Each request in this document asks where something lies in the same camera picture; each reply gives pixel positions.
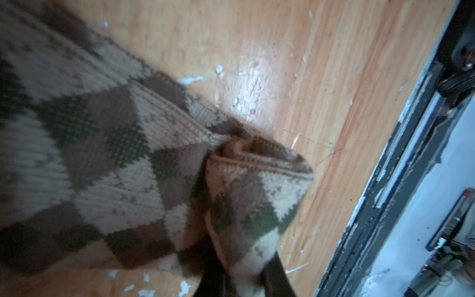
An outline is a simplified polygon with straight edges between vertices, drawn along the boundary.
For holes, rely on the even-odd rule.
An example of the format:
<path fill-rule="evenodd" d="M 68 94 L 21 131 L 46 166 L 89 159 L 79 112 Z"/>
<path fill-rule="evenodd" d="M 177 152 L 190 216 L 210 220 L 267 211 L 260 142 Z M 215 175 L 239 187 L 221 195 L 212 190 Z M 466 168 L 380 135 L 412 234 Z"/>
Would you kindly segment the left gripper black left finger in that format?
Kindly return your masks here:
<path fill-rule="evenodd" d="M 218 256 L 210 254 L 205 271 L 193 297 L 237 297 L 231 277 L 225 271 Z"/>

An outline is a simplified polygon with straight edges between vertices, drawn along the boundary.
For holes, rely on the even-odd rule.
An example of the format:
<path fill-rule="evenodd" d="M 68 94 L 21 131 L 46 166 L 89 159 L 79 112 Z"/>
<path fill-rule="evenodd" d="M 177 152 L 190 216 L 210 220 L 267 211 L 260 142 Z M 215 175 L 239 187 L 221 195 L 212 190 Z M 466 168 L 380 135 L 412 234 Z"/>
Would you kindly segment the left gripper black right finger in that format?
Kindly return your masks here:
<path fill-rule="evenodd" d="M 277 252 L 264 267 L 262 280 L 266 297 L 296 297 Z"/>

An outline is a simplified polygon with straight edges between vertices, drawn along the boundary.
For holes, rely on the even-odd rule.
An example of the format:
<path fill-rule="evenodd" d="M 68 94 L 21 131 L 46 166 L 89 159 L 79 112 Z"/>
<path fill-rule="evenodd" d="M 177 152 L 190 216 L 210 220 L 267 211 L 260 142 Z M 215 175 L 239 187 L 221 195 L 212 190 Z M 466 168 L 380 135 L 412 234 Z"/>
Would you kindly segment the brown argyle sock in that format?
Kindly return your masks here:
<path fill-rule="evenodd" d="M 57 5 L 1 2 L 1 280 L 202 278 L 215 253 L 237 297 L 265 297 L 262 271 L 313 179 L 299 153 Z"/>

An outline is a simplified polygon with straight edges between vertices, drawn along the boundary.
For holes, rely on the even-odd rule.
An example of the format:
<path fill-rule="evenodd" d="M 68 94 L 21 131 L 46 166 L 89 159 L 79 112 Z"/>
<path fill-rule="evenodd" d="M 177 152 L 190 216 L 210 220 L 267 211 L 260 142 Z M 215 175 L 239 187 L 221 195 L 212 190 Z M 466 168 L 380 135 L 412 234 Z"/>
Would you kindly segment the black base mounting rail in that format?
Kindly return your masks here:
<path fill-rule="evenodd" d="M 475 294 L 475 4 L 459 1 L 315 291 Z"/>

